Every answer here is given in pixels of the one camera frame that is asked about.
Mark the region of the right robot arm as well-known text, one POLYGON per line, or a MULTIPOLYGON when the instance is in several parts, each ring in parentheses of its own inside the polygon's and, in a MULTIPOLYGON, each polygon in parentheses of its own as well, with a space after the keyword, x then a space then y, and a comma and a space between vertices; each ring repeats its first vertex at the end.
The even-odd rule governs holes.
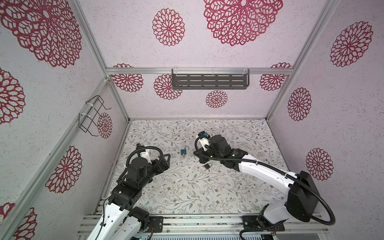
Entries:
POLYGON ((228 169, 255 177, 283 193, 279 203, 267 204, 262 208, 256 220, 258 229, 266 231, 292 218, 301 222, 315 219, 314 212, 320 203, 320 194, 307 172, 296 174, 280 170, 244 150, 232 148, 221 135, 211 137, 206 132, 197 135, 194 155, 201 164, 220 162, 228 169))

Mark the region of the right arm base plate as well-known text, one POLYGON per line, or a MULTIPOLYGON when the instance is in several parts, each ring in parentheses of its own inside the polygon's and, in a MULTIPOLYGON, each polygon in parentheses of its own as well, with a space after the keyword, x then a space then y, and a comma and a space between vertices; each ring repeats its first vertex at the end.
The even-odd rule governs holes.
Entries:
POLYGON ((242 216, 243 221, 243 227, 242 230, 243 233, 248 232, 278 232, 278 231, 285 231, 284 222, 279 222, 278 224, 271 224, 268 222, 263 216, 256 216, 256 215, 250 215, 250 216, 242 216))

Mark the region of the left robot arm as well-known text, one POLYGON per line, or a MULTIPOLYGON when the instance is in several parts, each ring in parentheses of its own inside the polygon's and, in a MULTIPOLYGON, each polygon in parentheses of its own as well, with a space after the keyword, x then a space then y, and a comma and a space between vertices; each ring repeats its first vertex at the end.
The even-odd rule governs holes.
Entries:
POLYGON ((88 239, 130 240, 145 232, 150 225, 150 214, 135 204, 142 197, 143 188, 169 169, 170 159, 166 154, 151 161, 149 154, 140 153, 129 161, 126 173, 103 203, 103 214, 88 239))

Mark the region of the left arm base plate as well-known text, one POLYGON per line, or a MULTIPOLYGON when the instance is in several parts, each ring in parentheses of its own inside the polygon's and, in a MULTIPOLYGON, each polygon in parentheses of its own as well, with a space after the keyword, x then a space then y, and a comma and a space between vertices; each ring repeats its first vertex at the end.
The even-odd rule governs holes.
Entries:
POLYGON ((162 233, 164 225, 163 216, 149 216, 148 227, 145 230, 145 233, 162 233))

